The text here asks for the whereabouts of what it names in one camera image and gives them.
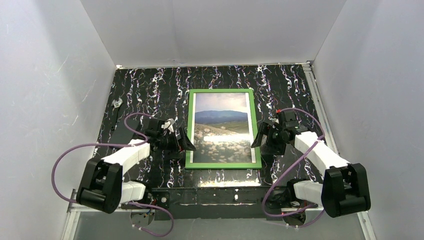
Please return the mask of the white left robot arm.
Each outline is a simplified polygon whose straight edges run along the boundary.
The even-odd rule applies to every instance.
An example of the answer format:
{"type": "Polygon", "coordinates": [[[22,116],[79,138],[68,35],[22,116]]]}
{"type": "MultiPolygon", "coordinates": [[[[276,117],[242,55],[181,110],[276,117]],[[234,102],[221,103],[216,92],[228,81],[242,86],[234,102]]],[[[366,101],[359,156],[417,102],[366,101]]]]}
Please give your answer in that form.
{"type": "Polygon", "coordinates": [[[177,127],[172,118],[150,119],[143,134],[147,140],[132,139],[128,147],[86,163],[76,194],[78,204],[111,214],[121,204],[142,200],[146,185],[140,181],[125,182],[125,173],[156,150],[165,151],[170,160],[182,158],[185,151],[196,150],[187,131],[177,127]]]}

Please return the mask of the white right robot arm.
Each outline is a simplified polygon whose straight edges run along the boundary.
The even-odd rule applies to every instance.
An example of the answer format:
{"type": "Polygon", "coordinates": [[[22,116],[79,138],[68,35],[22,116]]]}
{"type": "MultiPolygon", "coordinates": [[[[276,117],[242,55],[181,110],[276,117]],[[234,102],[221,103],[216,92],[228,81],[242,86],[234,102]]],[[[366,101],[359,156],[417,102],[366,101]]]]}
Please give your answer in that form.
{"type": "Polygon", "coordinates": [[[268,204],[282,207],[294,202],[306,202],[306,210],[314,205],[332,218],[366,212],[371,209],[368,176],[360,163],[350,163],[328,147],[323,139],[297,120],[297,108],[276,111],[274,121],[262,121],[251,144],[252,148],[264,147],[269,155],[283,155],[288,145],[302,153],[300,161],[308,159],[323,175],[323,182],[292,179],[282,193],[268,200],[272,191],[282,180],[281,175],[266,192],[262,207],[268,204]]]}

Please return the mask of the black flat stand plate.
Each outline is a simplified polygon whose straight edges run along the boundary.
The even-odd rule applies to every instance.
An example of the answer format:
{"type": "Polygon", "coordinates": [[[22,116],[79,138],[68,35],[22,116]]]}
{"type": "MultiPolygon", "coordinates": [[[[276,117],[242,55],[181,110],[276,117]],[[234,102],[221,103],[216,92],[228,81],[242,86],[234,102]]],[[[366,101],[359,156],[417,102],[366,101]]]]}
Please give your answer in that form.
{"type": "MultiPolygon", "coordinates": [[[[133,129],[139,131],[141,129],[140,121],[137,119],[128,119],[127,125],[133,129]]],[[[116,126],[115,130],[112,131],[109,144],[126,145],[133,139],[138,139],[138,135],[133,131],[129,130],[122,119],[116,126]]]]}

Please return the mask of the small silver clip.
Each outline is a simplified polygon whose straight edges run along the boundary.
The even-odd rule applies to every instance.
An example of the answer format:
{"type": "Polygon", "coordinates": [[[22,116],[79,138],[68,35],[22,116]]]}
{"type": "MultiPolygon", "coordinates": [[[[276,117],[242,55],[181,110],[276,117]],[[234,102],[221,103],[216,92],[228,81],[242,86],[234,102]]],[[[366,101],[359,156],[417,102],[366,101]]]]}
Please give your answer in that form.
{"type": "Polygon", "coordinates": [[[123,103],[123,100],[121,98],[115,99],[112,101],[112,106],[114,108],[119,108],[123,103]]]}

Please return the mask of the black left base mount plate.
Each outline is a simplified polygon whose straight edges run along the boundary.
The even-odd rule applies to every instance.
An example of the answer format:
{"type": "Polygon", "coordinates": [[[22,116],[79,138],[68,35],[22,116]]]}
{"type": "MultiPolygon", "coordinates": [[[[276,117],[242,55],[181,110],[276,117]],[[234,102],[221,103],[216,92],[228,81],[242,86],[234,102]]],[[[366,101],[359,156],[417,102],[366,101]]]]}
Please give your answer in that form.
{"type": "Polygon", "coordinates": [[[170,193],[168,191],[148,191],[140,200],[131,200],[130,203],[149,204],[168,209],[170,206],[170,193]]]}

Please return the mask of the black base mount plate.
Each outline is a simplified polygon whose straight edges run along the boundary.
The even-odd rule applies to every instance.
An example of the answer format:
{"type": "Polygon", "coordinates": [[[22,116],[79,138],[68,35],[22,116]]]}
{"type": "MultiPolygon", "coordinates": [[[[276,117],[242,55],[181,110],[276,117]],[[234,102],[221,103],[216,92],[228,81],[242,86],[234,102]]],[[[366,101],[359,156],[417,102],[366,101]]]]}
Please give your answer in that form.
{"type": "Polygon", "coordinates": [[[282,209],[282,208],[304,208],[308,205],[317,207],[315,203],[311,203],[306,200],[298,199],[292,196],[291,192],[288,189],[284,191],[275,191],[273,192],[266,200],[265,206],[269,209],[282,209]]]}
{"type": "Polygon", "coordinates": [[[170,193],[168,191],[148,191],[140,200],[131,200],[130,203],[149,204],[168,209],[170,206],[170,193]]]}

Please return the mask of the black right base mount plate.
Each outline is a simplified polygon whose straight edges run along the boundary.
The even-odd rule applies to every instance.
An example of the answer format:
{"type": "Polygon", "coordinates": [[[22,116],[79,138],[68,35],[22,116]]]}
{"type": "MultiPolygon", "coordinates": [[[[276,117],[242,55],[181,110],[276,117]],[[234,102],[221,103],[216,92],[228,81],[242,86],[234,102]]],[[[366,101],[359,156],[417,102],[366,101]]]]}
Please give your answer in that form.
{"type": "Polygon", "coordinates": [[[306,200],[298,199],[292,196],[291,192],[288,189],[284,191],[275,191],[273,192],[266,200],[265,206],[269,209],[282,209],[282,208],[304,208],[308,205],[317,207],[315,203],[311,203],[306,200]]]}

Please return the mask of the aluminium rail frame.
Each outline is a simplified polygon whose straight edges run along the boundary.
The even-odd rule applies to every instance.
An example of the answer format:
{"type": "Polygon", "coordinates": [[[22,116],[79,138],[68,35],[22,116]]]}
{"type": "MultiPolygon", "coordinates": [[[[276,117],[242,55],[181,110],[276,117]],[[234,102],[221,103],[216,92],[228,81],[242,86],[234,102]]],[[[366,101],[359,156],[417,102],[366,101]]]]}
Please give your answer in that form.
{"type": "Polygon", "coordinates": [[[320,208],[299,217],[272,220],[261,209],[263,186],[158,188],[172,213],[133,206],[106,214],[86,206],[68,207],[64,240],[374,240],[366,212],[331,218],[320,208]]]}

